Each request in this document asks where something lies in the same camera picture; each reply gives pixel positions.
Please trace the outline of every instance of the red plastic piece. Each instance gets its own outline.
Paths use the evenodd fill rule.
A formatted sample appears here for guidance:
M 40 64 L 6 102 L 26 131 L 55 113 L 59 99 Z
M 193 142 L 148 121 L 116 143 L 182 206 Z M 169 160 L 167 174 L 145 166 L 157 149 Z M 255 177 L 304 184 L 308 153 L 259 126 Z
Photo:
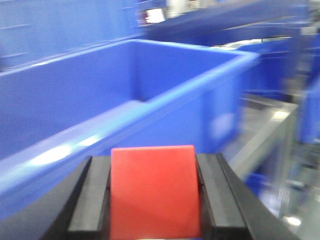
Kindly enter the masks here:
M 193 146 L 114 148 L 110 184 L 111 240 L 201 236 Z

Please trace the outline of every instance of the conveyor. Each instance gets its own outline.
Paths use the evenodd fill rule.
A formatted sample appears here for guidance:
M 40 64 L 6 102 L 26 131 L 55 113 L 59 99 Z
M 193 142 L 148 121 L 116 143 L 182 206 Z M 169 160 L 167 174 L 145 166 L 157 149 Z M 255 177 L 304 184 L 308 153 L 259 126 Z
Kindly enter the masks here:
M 210 183 L 210 187 L 207 187 L 210 196 L 212 195 L 215 198 L 221 198 L 219 196 L 225 196 L 225 194 L 234 196 L 236 202 L 234 206 L 238 207 L 239 214 L 244 218 L 244 229 L 241 234 L 247 236 L 247 238 L 240 239 L 271 239 L 268 234 L 272 235 L 272 239 L 295 239 L 236 175 L 244 178 L 246 174 L 261 163 L 261 159 L 264 159 L 270 149 L 277 144 L 280 146 L 280 151 L 277 155 L 277 171 L 274 174 L 273 186 L 274 191 L 279 193 L 281 187 L 285 184 L 290 166 L 292 121 L 294 120 L 296 105 L 250 95 L 243 102 L 245 103 L 243 133 L 223 150 L 234 172 L 229 168 L 222 155 L 198 154 L 198 174 L 201 172 L 204 179 L 208 178 L 204 181 Z M 259 119 L 259 121 L 253 122 L 253 116 L 255 116 L 254 119 Z M 100 236 L 100 234 L 107 234 L 107 232 L 102 233 L 101 231 L 102 226 L 107 224 L 104 221 L 104 213 L 108 212 L 106 207 L 108 205 L 108 198 L 106 198 L 108 192 L 105 192 L 105 189 L 109 188 L 109 183 L 107 183 L 108 172 L 110 171 L 108 161 L 110 161 L 108 157 L 86 158 L 74 172 L 53 190 L 21 211 L 1 221 L 0 238 L 2 240 L 63 239 L 60 236 L 66 236 L 72 214 L 74 219 L 69 227 L 68 236 L 70 238 L 67 239 L 98 239 L 97 236 Z M 226 188 L 221 187 L 223 185 L 229 186 L 228 191 L 231 192 L 225 193 Z M 212 228 L 213 232 L 224 229 L 222 225 L 227 225 L 228 229 L 229 227 L 232 228 L 233 221 L 226 222 L 223 219 L 233 219 L 230 216 L 236 213 L 230 212 L 228 206 L 231 207 L 229 204 L 234 203 L 227 201 L 228 205 L 226 206 L 221 205 L 222 201 L 225 201 L 223 197 L 214 201 L 216 209 L 213 213 L 214 221 L 206 223 L 211 226 L 209 229 Z M 218 219 L 222 219 L 221 228 L 215 228 L 217 226 L 214 223 Z M 225 235 L 226 238 L 217 239 L 229 239 L 228 234 L 232 236 L 234 230 L 237 230 L 237 228 L 231 231 L 222 230 L 221 234 L 223 236 L 227 234 Z

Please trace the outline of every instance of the bin wall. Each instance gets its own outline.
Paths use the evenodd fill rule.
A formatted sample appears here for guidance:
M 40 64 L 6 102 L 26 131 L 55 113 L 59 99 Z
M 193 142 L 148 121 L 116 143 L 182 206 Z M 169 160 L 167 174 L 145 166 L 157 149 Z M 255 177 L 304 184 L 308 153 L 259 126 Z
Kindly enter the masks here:
M 0 74 L 0 159 L 134 99 L 133 55 L 121 44 Z

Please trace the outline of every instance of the blue plastic bin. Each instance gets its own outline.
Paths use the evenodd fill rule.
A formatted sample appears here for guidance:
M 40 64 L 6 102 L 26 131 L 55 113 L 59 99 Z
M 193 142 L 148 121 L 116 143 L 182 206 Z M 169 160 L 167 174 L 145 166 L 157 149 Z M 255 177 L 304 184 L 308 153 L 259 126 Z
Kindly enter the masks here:
M 298 140 L 314 144 L 320 138 L 320 73 L 304 91 L 299 112 Z
M 291 39 L 268 41 L 239 47 L 238 50 L 260 54 L 260 63 L 248 72 L 245 92 L 282 99 L 285 76 L 288 71 Z
M 257 57 L 128 40 L 0 73 L 0 220 L 88 155 L 187 144 L 218 151 L 240 130 L 242 73 Z
M 306 53 L 311 59 L 310 76 L 307 80 L 307 84 L 309 85 L 316 80 L 317 75 L 320 73 L 320 34 L 317 34 L 313 39 Z
M 266 184 L 266 176 L 259 173 L 251 173 L 245 180 L 245 185 L 257 197 L 260 197 L 265 184 Z

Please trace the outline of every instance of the gray surface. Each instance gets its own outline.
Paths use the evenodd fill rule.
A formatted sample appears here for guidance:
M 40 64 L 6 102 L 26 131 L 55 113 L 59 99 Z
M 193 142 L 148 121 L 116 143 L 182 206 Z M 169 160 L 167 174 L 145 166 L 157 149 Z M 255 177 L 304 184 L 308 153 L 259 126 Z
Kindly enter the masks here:
M 238 177 L 244 179 L 270 153 L 277 141 L 282 148 L 282 162 L 289 157 L 293 141 L 297 105 L 248 95 L 245 99 L 242 134 L 230 142 L 223 154 Z
M 277 217 L 288 202 L 297 105 L 255 95 L 244 99 L 242 133 L 222 150 L 236 175 L 245 180 L 261 164 L 268 187 L 260 200 Z
M 110 172 L 109 156 L 94 156 L 76 204 L 69 232 L 100 231 Z
M 209 158 L 206 154 L 197 154 L 197 162 L 215 226 L 245 228 L 246 224 L 216 156 Z

